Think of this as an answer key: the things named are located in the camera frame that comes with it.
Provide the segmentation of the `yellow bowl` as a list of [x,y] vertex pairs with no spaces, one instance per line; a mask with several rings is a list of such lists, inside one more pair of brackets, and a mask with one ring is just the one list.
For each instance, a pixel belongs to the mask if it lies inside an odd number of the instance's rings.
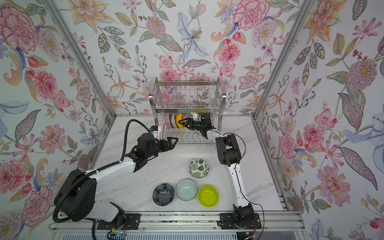
[[175,116],[175,123],[178,129],[184,129],[185,127],[180,123],[181,120],[184,119],[183,114],[176,114]]

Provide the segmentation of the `green leaf pattern bowl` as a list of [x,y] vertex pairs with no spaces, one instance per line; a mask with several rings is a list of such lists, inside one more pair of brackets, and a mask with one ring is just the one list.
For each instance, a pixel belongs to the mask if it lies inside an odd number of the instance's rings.
[[194,159],[189,164],[189,172],[196,179],[205,178],[209,171],[209,164],[203,159]]

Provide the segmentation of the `pale celadon bowl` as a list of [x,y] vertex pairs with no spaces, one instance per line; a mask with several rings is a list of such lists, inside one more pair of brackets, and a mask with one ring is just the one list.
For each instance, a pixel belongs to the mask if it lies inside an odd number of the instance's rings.
[[176,193],[180,200],[188,202],[195,198],[198,189],[195,182],[189,179],[180,181],[177,185]]

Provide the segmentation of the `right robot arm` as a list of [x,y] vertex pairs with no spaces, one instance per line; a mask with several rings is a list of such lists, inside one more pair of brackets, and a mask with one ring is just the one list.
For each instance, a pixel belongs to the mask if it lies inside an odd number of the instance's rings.
[[233,219],[230,225],[239,229],[245,229],[251,223],[255,223],[255,211],[252,203],[247,196],[244,181],[242,179],[241,160],[245,153],[241,153],[237,139],[238,135],[234,133],[221,133],[212,125],[211,115],[203,113],[200,117],[194,114],[193,118],[182,118],[176,120],[184,128],[190,131],[200,132],[206,140],[216,143],[218,160],[226,168],[231,188],[234,196]]

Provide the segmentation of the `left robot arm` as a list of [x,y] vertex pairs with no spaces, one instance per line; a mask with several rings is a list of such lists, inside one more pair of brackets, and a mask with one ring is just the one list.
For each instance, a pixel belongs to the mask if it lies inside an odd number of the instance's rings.
[[97,191],[125,175],[137,172],[160,153],[173,150],[178,141],[175,137],[159,140],[151,133],[144,133],[138,138],[137,145],[123,155],[129,161],[119,160],[86,172],[79,169],[72,171],[54,200],[53,221],[92,220],[119,227],[125,221],[125,211],[113,202],[97,200]]

